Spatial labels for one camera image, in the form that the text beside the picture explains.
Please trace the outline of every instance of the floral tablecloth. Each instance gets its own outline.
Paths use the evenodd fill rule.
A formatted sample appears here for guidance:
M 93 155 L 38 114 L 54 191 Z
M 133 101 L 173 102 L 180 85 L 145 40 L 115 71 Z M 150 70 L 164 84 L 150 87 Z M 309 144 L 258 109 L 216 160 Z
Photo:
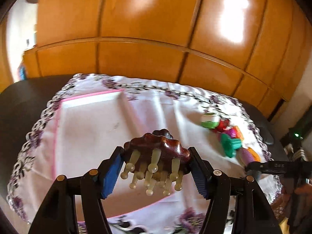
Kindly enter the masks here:
M 53 142 L 55 137 L 55 113 L 60 101 L 69 97 L 124 89 L 124 93 L 144 133 L 166 128 L 185 147 L 195 146 L 200 156 L 212 167 L 228 176 L 243 177 L 244 166 L 236 158 L 225 156 L 217 136 L 200 126 L 205 112 L 218 113 L 229 118 L 230 125 L 237 125 L 243 133 L 243 147 L 251 147 L 262 162 L 270 160 L 270 153 L 262 142 L 259 130 L 233 97 L 217 94 L 201 88 L 159 82 L 156 80 L 130 79 L 122 76 L 76 74 L 47 103 L 40 119 L 26 135 L 27 142 L 18 155 L 18 161 L 8 184 L 7 201 L 11 208 L 25 221 L 32 222 L 35 214 L 54 181 L 51 167 L 54 165 Z M 197 192 L 190 174 L 183 178 L 184 192 L 176 192 L 142 209 L 118 217 L 108 218 L 112 232 L 139 234 L 149 233 L 196 233 L 201 225 L 209 202 Z M 281 184 L 277 177 L 267 175 L 259 181 L 268 201 L 272 203 L 279 195 Z M 231 198 L 228 214 L 230 233 L 234 216 L 235 198 Z M 162 212 L 154 222 L 154 212 Z M 79 223 L 84 233 L 84 223 Z

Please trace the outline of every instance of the blue gripper pad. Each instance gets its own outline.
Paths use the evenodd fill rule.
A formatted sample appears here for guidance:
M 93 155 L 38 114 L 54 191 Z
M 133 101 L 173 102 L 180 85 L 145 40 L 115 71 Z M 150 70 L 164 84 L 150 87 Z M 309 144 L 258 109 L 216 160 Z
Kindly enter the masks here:
M 191 161 L 190 167 L 199 194 L 201 194 L 205 199 L 207 199 L 209 193 L 208 193 L 208 182 L 205 175 L 202 173 L 199 164 L 194 159 Z
M 123 159 L 121 158 L 120 154 L 118 154 L 104 178 L 103 189 L 101 193 L 104 199 L 106 199 L 107 196 L 113 192 L 123 163 Z

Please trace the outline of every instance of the white wall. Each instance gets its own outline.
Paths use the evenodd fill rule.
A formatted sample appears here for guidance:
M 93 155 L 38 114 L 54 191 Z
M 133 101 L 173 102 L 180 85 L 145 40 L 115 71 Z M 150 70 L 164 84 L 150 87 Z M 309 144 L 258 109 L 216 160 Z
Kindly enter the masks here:
M 17 68 L 23 52 L 35 45 L 34 26 L 37 24 L 38 4 L 17 0 L 8 13 L 7 58 L 14 82 L 18 81 Z
M 312 52 L 300 83 L 288 103 L 285 112 L 273 124 L 277 138 L 281 138 L 302 117 L 312 105 Z

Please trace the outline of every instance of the pile of toys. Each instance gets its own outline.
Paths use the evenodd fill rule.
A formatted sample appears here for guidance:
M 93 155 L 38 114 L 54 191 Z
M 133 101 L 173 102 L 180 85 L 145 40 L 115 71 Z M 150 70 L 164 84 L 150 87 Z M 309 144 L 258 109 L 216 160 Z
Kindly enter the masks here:
M 201 125 L 217 133 L 227 157 L 233 158 L 237 153 L 244 165 L 254 161 L 260 162 L 259 155 L 252 148 L 242 147 L 243 134 L 238 126 L 229 126 L 229 119 L 220 119 L 216 113 L 205 113 L 201 118 Z

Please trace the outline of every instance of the screw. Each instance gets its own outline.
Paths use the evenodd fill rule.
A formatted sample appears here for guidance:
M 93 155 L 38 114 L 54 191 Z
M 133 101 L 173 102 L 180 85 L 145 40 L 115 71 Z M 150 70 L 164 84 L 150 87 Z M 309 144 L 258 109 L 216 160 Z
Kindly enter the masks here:
M 253 176 L 250 176 L 250 175 L 248 175 L 248 176 L 246 177 L 246 179 L 247 179 L 249 182 L 253 182 L 253 181 L 255 180 L 255 178 L 254 178 Z
M 65 179 L 64 175 L 57 176 L 57 181 L 63 181 Z
M 222 172 L 220 170 L 214 170 L 213 174 L 216 175 L 216 176 L 221 176 Z
M 89 171 L 89 174 L 90 174 L 91 176 L 94 176 L 94 175 L 96 175 L 96 174 L 98 174 L 98 173 L 99 173 L 99 172 L 98 172 L 97 169 L 92 169 L 92 170 Z

